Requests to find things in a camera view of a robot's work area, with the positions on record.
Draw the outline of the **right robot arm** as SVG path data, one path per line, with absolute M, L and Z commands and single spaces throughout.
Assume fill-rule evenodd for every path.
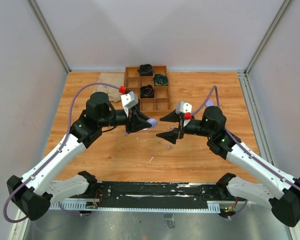
M 206 137 L 207 146 L 215 155 L 241 167 L 258 180 L 258 183 L 251 183 L 227 173 L 216 188 L 220 199 L 228 200 L 233 196 L 254 202 L 270 209 L 288 227 L 293 228 L 300 221 L 300 177 L 278 169 L 234 136 L 226 129 L 227 118 L 219 107 L 207 107 L 201 120 L 195 119 L 187 110 L 177 109 L 160 120 L 178 123 L 178 127 L 158 133 L 157 137 L 171 144 L 176 144 L 184 135 Z

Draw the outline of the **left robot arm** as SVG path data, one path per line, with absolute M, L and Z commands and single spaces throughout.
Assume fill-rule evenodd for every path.
M 56 183 L 53 180 L 75 157 L 105 133 L 103 128 L 110 132 L 118 126 L 124 126 L 126 133 L 130 134 L 157 125 L 155 119 L 140 111 L 138 97 L 133 91 L 121 97 L 122 109 L 116 110 L 106 93 L 94 92 L 79 119 L 71 124 L 60 143 L 21 177 L 13 175 L 7 180 L 10 194 L 7 202 L 13 202 L 26 218 L 36 221 L 52 205 L 69 197 L 95 197 L 98 181 L 87 171 Z

